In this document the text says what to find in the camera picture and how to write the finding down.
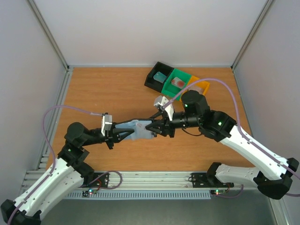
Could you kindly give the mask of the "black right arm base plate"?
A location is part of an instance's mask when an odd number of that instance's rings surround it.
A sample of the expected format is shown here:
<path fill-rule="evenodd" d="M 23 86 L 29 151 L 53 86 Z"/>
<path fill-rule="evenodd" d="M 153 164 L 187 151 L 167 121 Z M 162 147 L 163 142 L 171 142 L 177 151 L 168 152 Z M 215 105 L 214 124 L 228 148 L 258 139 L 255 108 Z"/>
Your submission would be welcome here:
<path fill-rule="evenodd" d="M 222 183 L 217 178 L 208 176 L 205 172 L 193 172 L 188 181 L 193 188 L 233 188 L 233 183 Z"/>

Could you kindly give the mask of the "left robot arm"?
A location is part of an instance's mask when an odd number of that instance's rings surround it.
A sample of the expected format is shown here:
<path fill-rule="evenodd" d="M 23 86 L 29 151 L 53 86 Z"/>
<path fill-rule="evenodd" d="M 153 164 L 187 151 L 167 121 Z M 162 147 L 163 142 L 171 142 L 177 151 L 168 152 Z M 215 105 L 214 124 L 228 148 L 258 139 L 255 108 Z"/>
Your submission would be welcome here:
<path fill-rule="evenodd" d="M 112 149 L 115 143 L 131 136 L 129 126 L 89 130 L 79 122 L 72 123 L 65 134 L 65 145 L 48 170 L 15 200 L 5 200 L 1 206 L 3 220 L 8 225 L 39 225 L 49 211 L 73 190 L 94 182 L 94 169 L 84 162 L 89 152 L 85 146 L 106 143 Z"/>

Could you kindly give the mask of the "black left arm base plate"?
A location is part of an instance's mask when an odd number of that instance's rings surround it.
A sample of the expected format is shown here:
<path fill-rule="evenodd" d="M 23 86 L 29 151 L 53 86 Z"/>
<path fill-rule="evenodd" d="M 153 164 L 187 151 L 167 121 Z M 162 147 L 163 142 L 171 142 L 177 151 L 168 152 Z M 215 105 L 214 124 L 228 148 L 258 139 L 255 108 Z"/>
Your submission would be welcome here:
<path fill-rule="evenodd" d="M 95 172 L 93 175 L 84 179 L 83 184 L 80 186 L 81 188 L 107 188 L 109 181 L 109 173 L 108 172 Z"/>

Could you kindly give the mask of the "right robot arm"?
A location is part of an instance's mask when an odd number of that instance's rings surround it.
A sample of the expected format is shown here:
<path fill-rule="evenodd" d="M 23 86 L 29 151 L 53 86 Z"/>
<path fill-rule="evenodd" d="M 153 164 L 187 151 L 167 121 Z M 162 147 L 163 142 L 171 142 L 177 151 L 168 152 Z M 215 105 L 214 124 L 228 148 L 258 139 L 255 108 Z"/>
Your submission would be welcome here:
<path fill-rule="evenodd" d="M 292 175 L 299 162 L 268 150 L 240 128 L 228 114 L 210 109 L 204 95 L 189 90 L 181 98 L 184 111 L 174 112 L 167 99 L 156 102 L 162 119 L 146 126 L 148 131 L 174 137 L 176 129 L 198 128 L 201 135 L 221 143 L 242 155 L 253 167 L 235 167 L 214 162 L 206 172 L 211 187 L 235 183 L 257 188 L 263 195 L 279 200 L 290 190 Z"/>

